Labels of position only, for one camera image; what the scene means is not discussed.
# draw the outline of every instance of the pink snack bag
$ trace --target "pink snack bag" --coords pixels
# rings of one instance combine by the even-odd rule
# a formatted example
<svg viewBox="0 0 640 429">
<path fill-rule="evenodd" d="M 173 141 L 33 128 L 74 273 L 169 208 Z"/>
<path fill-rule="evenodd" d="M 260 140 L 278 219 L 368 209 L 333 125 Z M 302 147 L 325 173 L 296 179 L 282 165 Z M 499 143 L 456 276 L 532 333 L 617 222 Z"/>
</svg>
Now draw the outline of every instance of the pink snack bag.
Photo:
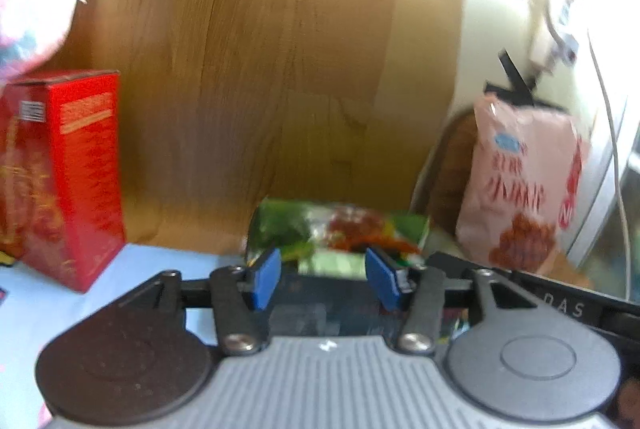
<svg viewBox="0 0 640 429">
<path fill-rule="evenodd" d="M 482 265 L 541 272 L 573 218 L 588 144 L 553 109 L 516 108 L 490 94 L 474 111 L 478 141 L 458 240 Z"/>
</svg>

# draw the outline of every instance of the red box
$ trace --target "red box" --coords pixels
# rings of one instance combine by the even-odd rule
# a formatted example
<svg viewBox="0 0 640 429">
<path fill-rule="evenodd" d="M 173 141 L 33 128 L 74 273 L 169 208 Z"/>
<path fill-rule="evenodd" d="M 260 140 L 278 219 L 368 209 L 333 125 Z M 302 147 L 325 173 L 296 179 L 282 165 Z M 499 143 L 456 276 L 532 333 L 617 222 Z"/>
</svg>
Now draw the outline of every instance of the red box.
<svg viewBox="0 0 640 429">
<path fill-rule="evenodd" d="M 0 98 L 0 250 L 87 291 L 124 245 L 118 73 L 11 81 Z"/>
</svg>

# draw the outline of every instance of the wood grain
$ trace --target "wood grain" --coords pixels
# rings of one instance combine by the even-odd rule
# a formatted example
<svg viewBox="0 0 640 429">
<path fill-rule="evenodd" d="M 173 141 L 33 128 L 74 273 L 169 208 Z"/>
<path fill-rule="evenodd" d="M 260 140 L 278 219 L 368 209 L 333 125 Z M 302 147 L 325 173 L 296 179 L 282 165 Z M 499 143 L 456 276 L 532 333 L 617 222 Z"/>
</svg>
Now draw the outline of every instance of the wood grain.
<svg viewBox="0 0 640 429">
<path fill-rule="evenodd" d="M 130 241 L 237 252 L 266 195 L 407 208 L 462 0 L 88 0 L 55 68 L 122 74 Z"/>
</svg>

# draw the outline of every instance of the dark brown circular disc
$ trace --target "dark brown circular disc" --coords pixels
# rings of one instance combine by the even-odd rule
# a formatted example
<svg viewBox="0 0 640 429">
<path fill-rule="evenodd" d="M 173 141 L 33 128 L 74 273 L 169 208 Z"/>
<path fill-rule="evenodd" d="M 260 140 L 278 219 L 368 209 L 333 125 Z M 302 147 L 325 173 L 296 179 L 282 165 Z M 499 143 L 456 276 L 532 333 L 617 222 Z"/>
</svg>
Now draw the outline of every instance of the dark brown circular disc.
<svg viewBox="0 0 640 429">
<path fill-rule="evenodd" d="M 106 308 L 49 343 L 36 382 L 49 408 L 92 425 L 130 425 L 174 411 L 211 371 L 209 348 L 174 317 Z"/>
</svg>

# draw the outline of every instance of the blue gripper pad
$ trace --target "blue gripper pad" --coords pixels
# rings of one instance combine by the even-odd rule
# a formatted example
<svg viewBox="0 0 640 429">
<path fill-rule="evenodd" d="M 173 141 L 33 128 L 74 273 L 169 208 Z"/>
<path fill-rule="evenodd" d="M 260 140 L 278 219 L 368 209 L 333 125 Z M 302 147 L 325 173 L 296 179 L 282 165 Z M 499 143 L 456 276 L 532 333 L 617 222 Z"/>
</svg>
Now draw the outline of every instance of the blue gripper pad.
<svg viewBox="0 0 640 429">
<path fill-rule="evenodd" d="M 396 282 L 396 273 L 391 270 L 382 259 L 371 249 L 367 249 L 364 256 L 364 268 L 367 281 L 388 310 L 399 310 L 402 294 Z"/>
<path fill-rule="evenodd" d="M 280 281 L 282 262 L 280 249 L 273 249 L 267 259 L 254 271 L 254 290 L 251 293 L 254 310 L 264 310 Z"/>
</svg>

